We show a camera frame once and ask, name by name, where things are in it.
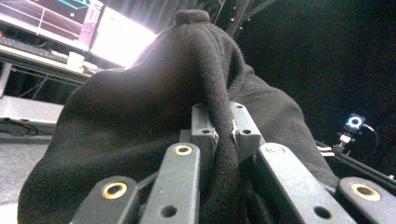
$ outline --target white cup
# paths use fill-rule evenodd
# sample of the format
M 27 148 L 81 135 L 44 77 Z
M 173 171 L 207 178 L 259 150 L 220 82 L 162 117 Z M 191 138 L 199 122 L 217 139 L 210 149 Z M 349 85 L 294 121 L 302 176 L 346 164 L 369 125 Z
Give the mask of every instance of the white cup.
M 84 56 L 70 51 L 69 58 L 67 59 L 67 67 L 71 70 L 82 71 L 82 63 L 84 62 L 84 59 Z

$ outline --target fleece fabric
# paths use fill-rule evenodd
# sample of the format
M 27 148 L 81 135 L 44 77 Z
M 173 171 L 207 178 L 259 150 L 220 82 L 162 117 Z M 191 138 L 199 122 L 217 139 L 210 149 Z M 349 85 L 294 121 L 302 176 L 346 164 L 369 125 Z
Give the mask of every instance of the fleece fabric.
M 175 23 L 134 67 L 100 72 L 70 96 L 21 191 L 20 223 L 67 223 L 97 182 L 113 175 L 139 182 L 157 172 L 179 131 L 191 128 L 199 102 L 209 106 L 219 134 L 200 223 L 247 222 L 230 100 L 246 106 L 267 142 L 289 147 L 319 181 L 336 185 L 299 106 L 254 75 L 207 13 L 179 11 Z

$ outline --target gray metal bracket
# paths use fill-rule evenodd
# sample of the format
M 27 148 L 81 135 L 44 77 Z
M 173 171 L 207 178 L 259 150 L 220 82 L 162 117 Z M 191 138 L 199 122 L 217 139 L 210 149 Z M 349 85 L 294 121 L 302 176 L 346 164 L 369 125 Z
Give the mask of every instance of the gray metal bracket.
M 136 182 L 125 176 L 112 176 L 93 187 L 70 224 L 134 223 L 138 205 Z
M 349 214 L 370 223 L 396 223 L 396 198 L 376 183 L 358 177 L 341 179 L 337 193 L 341 193 L 349 203 L 345 206 Z
M 189 143 L 170 146 L 139 223 L 197 223 L 200 150 Z
M 239 147 L 239 163 L 242 163 L 250 156 L 256 155 L 264 140 L 253 118 L 243 105 L 230 102 L 230 108 L 237 126 L 233 135 Z
M 271 194 L 285 200 L 277 203 L 290 205 L 281 211 L 290 212 L 299 223 L 356 223 L 287 147 L 262 145 L 256 168 L 264 179 L 262 186 L 273 186 Z
M 201 190 L 205 190 L 209 182 L 218 140 L 206 105 L 194 105 L 191 110 L 191 142 L 201 151 Z

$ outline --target computer monitor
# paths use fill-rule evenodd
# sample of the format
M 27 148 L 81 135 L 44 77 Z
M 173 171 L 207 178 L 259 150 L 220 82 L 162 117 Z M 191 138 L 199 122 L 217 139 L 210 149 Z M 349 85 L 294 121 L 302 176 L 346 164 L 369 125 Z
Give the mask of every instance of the computer monitor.
M 0 0 L 0 21 L 89 50 L 102 6 L 97 0 Z
M 121 67 L 130 67 L 155 39 L 149 29 L 106 7 L 92 42 L 91 53 Z

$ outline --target white light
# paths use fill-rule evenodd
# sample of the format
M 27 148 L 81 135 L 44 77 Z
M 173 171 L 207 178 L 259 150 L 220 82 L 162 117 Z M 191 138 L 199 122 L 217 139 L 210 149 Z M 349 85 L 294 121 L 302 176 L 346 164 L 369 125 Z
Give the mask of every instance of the white light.
M 359 117 L 352 117 L 347 121 L 347 126 L 355 129 L 359 129 L 363 121 Z
M 99 23 L 91 52 L 101 58 L 131 67 L 156 35 L 107 7 Z

